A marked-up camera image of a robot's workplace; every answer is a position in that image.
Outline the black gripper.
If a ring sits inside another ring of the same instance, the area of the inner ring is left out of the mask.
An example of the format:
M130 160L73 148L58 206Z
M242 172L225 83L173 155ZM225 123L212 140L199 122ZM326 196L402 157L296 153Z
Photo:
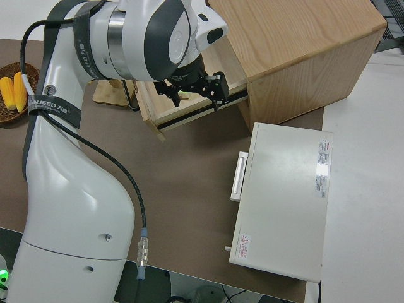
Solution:
M213 110L216 112L220 105L228 99L228 84L225 74L221 71L209 76L206 75L205 64L202 56L198 56L193 62L177 68L167 78L171 84L168 86L164 81L154 82L156 92L165 95L173 102L175 107L180 105L180 87L190 86L196 83L198 93L212 102Z

